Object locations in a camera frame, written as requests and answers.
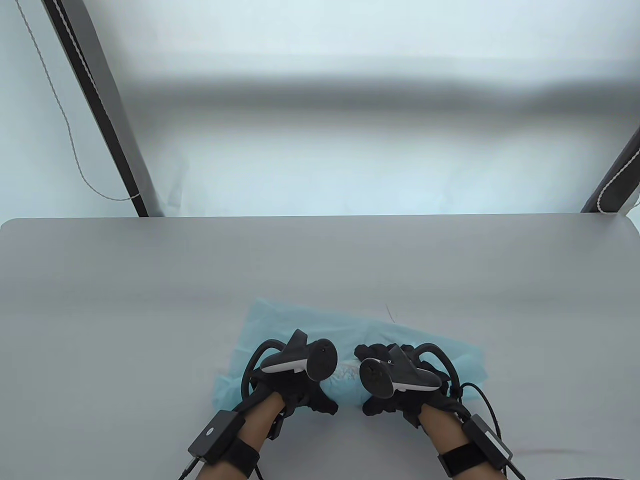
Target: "blue tissue paper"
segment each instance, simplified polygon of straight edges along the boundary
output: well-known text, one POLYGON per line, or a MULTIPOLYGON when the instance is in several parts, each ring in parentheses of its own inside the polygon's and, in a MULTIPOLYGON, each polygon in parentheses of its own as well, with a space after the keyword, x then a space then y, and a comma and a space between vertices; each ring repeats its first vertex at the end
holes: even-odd
MULTIPOLYGON (((334 374, 322 381, 320 386, 338 405, 362 405, 371 396, 360 383, 360 362, 353 354, 359 344, 397 343, 418 346, 427 342, 434 343, 451 359, 461 382, 471 381, 481 385, 487 378, 483 367, 484 355, 478 347, 395 323, 257 300, 232 353, 228 374, 216 379, 213 397, 215 409, 231 410, 240 403, 240 382, 244 369, 262 342, 268 339, 287 342, 297 328, 308 335, 309 342, 324 338, 335 345, 338 366, 334 374)), ((272 353, 275 350, 267 350, 263 358, 272 353)), ((425 353, 421 358, 437 369, 446 371, 433 355, 425 353)))

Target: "white cord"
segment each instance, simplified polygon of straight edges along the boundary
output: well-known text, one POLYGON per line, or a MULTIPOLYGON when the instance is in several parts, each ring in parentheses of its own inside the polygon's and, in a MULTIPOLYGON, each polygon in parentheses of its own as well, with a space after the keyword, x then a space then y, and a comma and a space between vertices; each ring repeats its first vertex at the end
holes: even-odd
MULTIPOLYGON (((76 53, 78 54, 78 56, 80 57, 80 60, 82 61, 82 65, 84 67, 84 71, 86 72, 86 74, 91 79, 91 84, 93 85, 93 89, 95 90, 95 93, 98 95, 98 99, 100 100, 100 104, 102 106, 102 109, 104 110, 105 113, 107 113, 106 109, 104 108, 104 105, 102 104, 102 99, 100 98, 100 93, 98 92, 98 89, 95 86, 95 82, 93 81, 93 77, 92 77, 91 73, 89 72, 89 68, 86 66, 86 63, 84 62, 84 58, 83 58, 83 56, 82 56, 82 54, 80 52, 80 48, 78 48, 78 46, 76 45, 76 40, 74 39, 74 36, 71 33, 71 29, 67 25, 67 21, 65 20, 65 16, 62 14, 62 11, 60 10, 60 6, 58 5, 57 0, 53 0, 53 3, 56 5, 56 9, 58 11, 58 14, 60 15, 60 19, 62 20, 62 23, 64 23, 65 29, 67 30, 67 34, 69 35, 69 38, 73 42, 74 48, 76 49, 76 53)), ((60 102, 60 98, 58 97, 58 92, 56 91, 56 88, 53 86, 53 82, 51 81, 51 75, 49 75, 49 69, 47 68, 47 64, 44 61, 44 58, 42 56, 42 52, 40 51, 40 46, 38 45, 38 42, 36 41, 36 37, 33 34, 33 31, 31 30, 31 26, 29 25, 29 22, 27 21, 27 17, 24 15, 24 11, 22 10, 22 5, 20 5, 20 1, 19 0, 15 0, 15 4, 18 7, 18 11, 20 12, 20 16, 22 17, 22 20, 24 21, 24 25, 27 27, 27 31, 29 32, 29 35, 31 37, 31 41, 33 42, 33 46, 36 47, 36 52, 38 53, 38 57, 40 58, 40 63, 42 64, 42 68, 44 70, 44 73, 47 76, 47 81, 49 82, 49 86, 51 87, 51 91, 53 92, 53 97, 56 99, 56 103, 58 104, 58 108, 60 109, 60 113, 62 114, 62 117, 65 119, 65 123, 67 125, 67 133, 69 135, 69 142, 71 143, 71 150, 73 151, 74 159, 76 160, 77 169, 80 172, 80 176, 84 180, 84 183, 86 183, 86 185, 91 190, 96 192, 102 198, 106 198, 107 200, 113 200, 114 202, 126 202, 128 200, 133 200, 134 198, 140 196, 140 193, 136 193, 133 196, 128 196, 127 198, 113 198, 113 197, 104 195, 104 194, 100 193, 99 191, 97 191, 95 188, 93 188, 93 186, 88 182, 88 180, 84 176, 84 172, 82 171, 82 168, 80 167, 80 161, 78 160, 78 155, 77 155, 77 152, 76 152, 76 143, 74 141, 74 136, 71 133, 71 125, 69 124, 69 119, 67 117, 65 109, 62 107, 62 103, 60 102)))
MULTIPOLYGON (((600 200, 602 199, 602 195, 604 195, 604 191, 609 188, 609 185, 611 185, 619 176, 622 172, 625 171, 625 168, 627 168, 629 165, 631 165, 631 163, 633 162, 633 160, 636 159, 636 157, 640 155, 640 148, 638 149, 638 151, 634 154, 634 156, 632 156, 629 161, 627 163, 625 163, 624 167, 622 167, 620 170, 618 170, 618 172, 613 176, 613 178, 611 180, 609 180, 607 182, 607 184, 604 186, 604 188, 600 191, 600 194, 598 195, 598 201, 596 202, 596 207, 598 208, 598 212, 600 213, 604 213, 606 215, 616 215, 618 212, 605 212, 602 210, 602 207, 600 206, 600 200)), ((640 205, 640 201, 638 201, 638 203, 636 203, 633 207, 631 207, 631 210, 633 210, 634 208, 636 208, 638 205, 640 205)))

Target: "human hand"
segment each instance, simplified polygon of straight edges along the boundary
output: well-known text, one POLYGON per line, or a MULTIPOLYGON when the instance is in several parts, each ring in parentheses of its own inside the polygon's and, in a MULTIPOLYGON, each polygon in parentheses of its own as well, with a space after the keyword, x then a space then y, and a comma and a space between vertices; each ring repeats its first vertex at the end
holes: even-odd
POLYGON ((284 416, 290 416, 300 406, 307 406, 320 413, 335 414, 338 404, 320 388, 320 383, 309 378, 305 371, 265 373, 260 369, 251 372, 250 383, 254 390, 262 385, 282 396, 285 403, 284 416))
MULTIPOLYGON (((358 345, 354 354, 361 362, 366 358, 375 358, 382 362, 390 362, 391 356, 389 355, 389 351, 394 346, 396 346, 396 344, 388 346, 383 344, 373 344, 370 346, 358 345)), ((431 405, 439 410, 446 411, 450 405, 452 405, 452 402, 457 403, 457 401, 446 396, 449 390, 449 382, 451 381, 446 373, 439 371, 429 362, 420 360, 419 355, 413 354, 413 346, 402 345, 401 349, 416 368, 436 374, 442 381, 440 388, 434 391, 407 390, 401 392, 396 390, 391 398, 386 399, 372 396, 363 404, 362 411, 365 415, 371 416, 382 412, 396 412, 399 410, 411 425, 418 428, 420 426, 418 416, 422 411, 422 405, 431 405)))

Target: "white wall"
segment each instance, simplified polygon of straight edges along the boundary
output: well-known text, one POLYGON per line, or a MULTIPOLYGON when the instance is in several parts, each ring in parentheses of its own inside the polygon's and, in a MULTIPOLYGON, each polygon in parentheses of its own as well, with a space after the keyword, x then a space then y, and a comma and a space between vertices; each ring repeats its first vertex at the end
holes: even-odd
MULTIPOLYGON (((67 112, 87 179, 128 196, 40 0, 22 0, 67 112)), ((24 217, 135 216, 130 201, 91 191, 77 171, 67 128, 13 0, 0 2, 0 224, 24 217)))
POLYGON ((84 0, 167 214, 576 212, 640 3, 84 0))

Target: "forearm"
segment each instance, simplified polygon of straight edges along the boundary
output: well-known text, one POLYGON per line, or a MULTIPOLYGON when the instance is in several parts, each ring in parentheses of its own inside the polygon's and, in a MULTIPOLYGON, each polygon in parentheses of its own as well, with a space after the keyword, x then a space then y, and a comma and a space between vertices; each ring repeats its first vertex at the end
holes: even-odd
MULTIPOLYGON (((429 435, 439 454, 449 452, 469 443, 462 432, 462 424, 452 414, 436 410, 428 405, 422 406, 418 416, 424 431, 429 435)), ((482 463, 455 477, 456 480, 505 480, 502 472, 495 470, 489 463, 482 463)))
MULTIPOLYGON (((246 415, 246 422, 237 437, 256 451, 269 435, 273 421, 284 408, 280 394, 273 393, 246 415)), ((246 477, 231 464, 221 461, 215 465, 204 465, 198 474, 198 480, 245 480, 246 477)))

